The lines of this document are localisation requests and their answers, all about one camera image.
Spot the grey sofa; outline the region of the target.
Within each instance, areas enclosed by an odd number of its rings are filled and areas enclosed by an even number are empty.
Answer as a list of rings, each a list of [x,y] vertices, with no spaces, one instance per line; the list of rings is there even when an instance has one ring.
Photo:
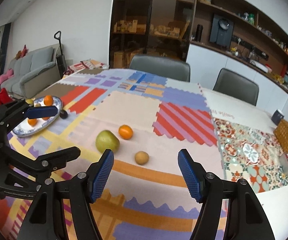
[[[0,90],[6,89],[14,98],[32,98],[45,88],[61,79],[56,56],[60,52],[59,45],[36,49],[26,53],[24,57],[12,59],[4,70],[4,74],[13,74],[0,83]]]

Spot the grey chair left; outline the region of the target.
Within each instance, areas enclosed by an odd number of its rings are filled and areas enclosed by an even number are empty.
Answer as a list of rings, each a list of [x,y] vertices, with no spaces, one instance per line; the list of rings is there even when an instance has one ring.
[[[135,55],[130,62],[129,69],[185,82],[190,82],[191,77],[191,68],[188,63],[169,57],[146,54]]]

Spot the orange mandarin on table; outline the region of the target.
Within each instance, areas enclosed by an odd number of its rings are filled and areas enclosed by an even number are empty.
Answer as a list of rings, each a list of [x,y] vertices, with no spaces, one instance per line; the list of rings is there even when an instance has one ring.
[[[133,137],[133,129],[128,126],[128,125],[122,125],[119,127],[119,135],[121,138],[123,138],[124,140],[129,140]]]

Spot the dark blue mug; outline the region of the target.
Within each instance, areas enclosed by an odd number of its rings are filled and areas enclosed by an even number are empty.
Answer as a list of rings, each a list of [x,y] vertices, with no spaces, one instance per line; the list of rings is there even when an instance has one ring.
[[[273,115],[271,116],[271,121],[278,126],[278,124],[280,123],[280,121],[284,119],[284,114],[282,113],[281,110],[277,109]]]

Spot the large orange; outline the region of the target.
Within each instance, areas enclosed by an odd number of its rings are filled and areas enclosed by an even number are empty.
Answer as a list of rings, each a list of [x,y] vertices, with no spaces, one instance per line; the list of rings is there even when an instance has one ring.
[[[44,97],[43,102],[44,102],[45,106],[52,106],[53,103],[54,103],[54,99],[53,99],[53,97],[51,95],[46,95]]]

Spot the large green pear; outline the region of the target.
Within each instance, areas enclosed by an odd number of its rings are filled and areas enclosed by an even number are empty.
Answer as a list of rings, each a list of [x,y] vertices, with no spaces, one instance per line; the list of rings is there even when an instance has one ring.
[[[103,130],[97,135],[95,146],[101,153],[106,149],[110,149],[116,153],[120,148],[120,141],[111,131]]]

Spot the grey chair right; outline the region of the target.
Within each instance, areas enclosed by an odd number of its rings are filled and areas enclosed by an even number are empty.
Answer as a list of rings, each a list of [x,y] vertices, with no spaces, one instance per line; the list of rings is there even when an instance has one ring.
[[[220,70],[213,90],[253,106],[257,105],[259,86],[250,79],[229,69],[222,68]]]

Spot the grey chair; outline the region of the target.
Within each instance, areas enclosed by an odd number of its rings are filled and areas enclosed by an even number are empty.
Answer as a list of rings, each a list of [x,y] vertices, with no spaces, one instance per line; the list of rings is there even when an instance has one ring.
[[[129,69],[185,82],[190,82],[191,77],[191,68],[188,63],[169,57],[146,54],[135,55],[130,62]]]
[[[222,68],[220,70],[213,90],[253,106],[257,105],[259,86],[250,79],[229,69]]]

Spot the red cloth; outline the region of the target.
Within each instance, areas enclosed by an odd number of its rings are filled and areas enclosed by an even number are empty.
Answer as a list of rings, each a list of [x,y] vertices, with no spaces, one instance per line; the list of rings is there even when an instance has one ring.
[[[7,90],[2,88],[0,91],[0,105],[12,102],[13,99],[8,95]]]

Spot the dark plum on table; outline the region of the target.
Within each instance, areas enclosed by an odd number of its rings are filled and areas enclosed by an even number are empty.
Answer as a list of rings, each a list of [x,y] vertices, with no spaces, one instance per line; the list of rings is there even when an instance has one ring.
[[[62,109],[60,110],[59,116],[62,119],[66,119],[68,117],[68,113],[64,109]]]

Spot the small orange mandarin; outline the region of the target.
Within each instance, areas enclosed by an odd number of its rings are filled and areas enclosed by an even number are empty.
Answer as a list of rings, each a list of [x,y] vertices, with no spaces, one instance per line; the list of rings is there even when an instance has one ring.
[[[37,124],[37,119],[28,119],[28,124],[34,127]]]

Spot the black coffee machine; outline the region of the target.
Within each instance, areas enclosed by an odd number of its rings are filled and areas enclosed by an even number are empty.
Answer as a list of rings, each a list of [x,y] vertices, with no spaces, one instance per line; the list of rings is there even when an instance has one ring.
[[[231,44],[234,23],[227,18],[214,15],[209,41],[228,48]]]

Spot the yellow green fruit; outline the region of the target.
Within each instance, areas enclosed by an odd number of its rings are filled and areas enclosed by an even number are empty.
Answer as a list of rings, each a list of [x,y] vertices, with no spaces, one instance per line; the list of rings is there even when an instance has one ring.
[[[32,99],[26,99],[25,102],[29,105],[33,105],[34,101]]]

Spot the dark glass cabinet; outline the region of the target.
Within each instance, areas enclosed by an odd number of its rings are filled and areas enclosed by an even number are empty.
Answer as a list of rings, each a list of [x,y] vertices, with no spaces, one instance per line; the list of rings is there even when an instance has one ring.
[[[113,0],[109,66],[129,68],[136,54],[186,61],[196,0]]]

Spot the colourful patchwork tablecloth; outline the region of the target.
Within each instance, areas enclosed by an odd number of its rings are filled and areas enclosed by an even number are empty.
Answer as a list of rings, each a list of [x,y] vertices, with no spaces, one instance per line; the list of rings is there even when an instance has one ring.
[[[197,83],[126,69],[83,70],[42,95],[59,97],[68,117],[30,137],[11,133],[8,140],[30,159],[79,147],[80,157],[53,173],[55,180],[70,179],[99,159],[95,139],[101,131],[133,129],[131,139],[121,139],[104,193],[92,205],[104,239],[189,239],[201,206],[177,165],[183,148],[220,178],[246,179],[275,238],[288,237],[288,176],[265,111]],[[149,154],[145,165],[134,160],[139,151]]]

